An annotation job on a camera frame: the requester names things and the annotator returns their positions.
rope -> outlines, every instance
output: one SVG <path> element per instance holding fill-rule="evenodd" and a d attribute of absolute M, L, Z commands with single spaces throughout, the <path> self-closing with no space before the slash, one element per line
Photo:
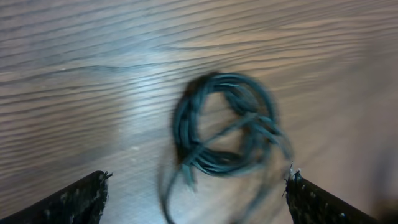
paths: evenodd
<path fill-rule="evenodd" d="M 242 118 L 202 141 L 197 132 L 197 119 L 206 97 L 216 92 L 222 92 L 231 109 Z M 278 113 L 270 94 L 252 78 L 237 73 L 218 73 L 197 81 L 194 90 L 182 98 L 172 124 L 174 142 L 182 162 L 161 198 L 167 223 L 175 224 L 168 204 L 172 186 L 180 172 L 187 185 L 195 189 L 192 167 L 215 177 L 248 174 L 265 169 L 272 145 L 278 146 L 284 157 L 291 160 L 289 140 L 278 128 L 278 123 Z M 244 136 L 239 152 L 214 151 L 209 148 L 219 137 L 240 128 L 244 129 Z M 267 189 L 264 178 L 255 199 L 248 205 L 238 223 L 247 219 L 265 195 Z"/>

wire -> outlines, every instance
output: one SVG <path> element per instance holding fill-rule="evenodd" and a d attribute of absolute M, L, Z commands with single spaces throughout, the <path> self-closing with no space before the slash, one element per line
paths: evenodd
<path fill-rule="evenodd" d="M 202 141 L 197 131 L 197 119 L 207 96 L 216 92 L 222 92 L 231 109 L 242 118 Z M 195 189 L 192 167 L 216 177 L 248 174 L 265 169 L 272 145 L 281 148 L 284 157 L 291 160 L 293 152 L 289 140 L 278 128 L 278 123 L 279 115 L 271 95 L 252 78 L 238 73 L 217 73 L 197 80 L 193 90 L 185 94 L 177 106 L 172 123 L 174 143 L 182 162 L 161 198 L 167 223 L 175 224 L 169 211 L 169 198 L 180 172 L 187 185 Z M 219 137 L 240 128 L 244 129 L 244 135 L 239 152 L 209 148 Z M 243 223 L 267 195 L 265 181 L 238 223 Z"/>

bundle of cord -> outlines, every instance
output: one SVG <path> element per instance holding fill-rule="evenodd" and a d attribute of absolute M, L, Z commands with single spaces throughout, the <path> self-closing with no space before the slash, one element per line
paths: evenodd
<path fill-rule="evenodd" d="M 230 108 L 241 119 L 203 141 L 198 135 L 197 120 L 207 96 L 216 92 L 224 95 Z M 244 129 L 244 135 L 238 152 L 215 151 L 209 148 L 218 138 L 241 128 Z M 181 163 L 161 196 L 168 224 L 175 223 L 170 215 L 169 198 L 179 173 L 183 174 L 187 185 L 194 189 L 193 167 L 215 177 L 248 174 L 266 169 L 271 158 L 271 146 L 280 148 L 287 161 L 293 158 L 289 140 L 279 128 L 279 114 L 271 94 L 254 79 L 238 73 L 207 75 L 188 86 L 188 91 L 175 111 L 172 131 Z M 269 191 L 266 181 L 263 178 L 254 200 L 235 223 L 244 223 L 264 200 Z"/>

cord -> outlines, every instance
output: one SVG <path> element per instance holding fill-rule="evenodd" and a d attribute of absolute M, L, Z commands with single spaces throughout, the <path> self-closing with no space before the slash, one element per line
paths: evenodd
<path fill-rule="evenodd" d="M 272 145 L 281 148 L 287 160 L 293 156 L 287 136 L 278 128 L 279 116 L 275 103 L 258 82 L 238 73 L 217 73 L 202 77 L 195 85 L 193 91 L 185 94 L 177 106 L 172 123 L 174 143 L 182 162 L 161 198 L 168 224 L 175 224 L 169 212 L 169 198 L 180 172 L 187 185 L 195 190 L 192 167 L 216 177 L 239 176 L 265 169 Z M 222 92 L 231 109 L 242 118 L 202 141 L 197 132 L 197 119 L 206 97 L 216 92 Z M 209 148 L 216 139 L 239 128 L 244 129 L 239 152 Z M 265 182 L 264 178 L 256 197 L 237 223 L 243 223 L 265 198 L 268 192 Z"/>

brown wooden tabletop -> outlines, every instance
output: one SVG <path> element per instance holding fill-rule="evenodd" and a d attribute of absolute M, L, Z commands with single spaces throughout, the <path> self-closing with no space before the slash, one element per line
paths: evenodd
<path fill-rule="evenodd" d="M 2 0 L 0 218 L 104 170 L 101 223 L 165 223 L 171 115 L 214 71 L 273 92 L 306 179 L 375 217 L 398 198 L 397 1 Z M 201 132 L 233 119 L 212 95 Z M 196 175 L 196 195 L 174 188 L 177 223 L 229 223 L 260 179 Z M 251 223 L 292 223 L 283 191 Z"/>

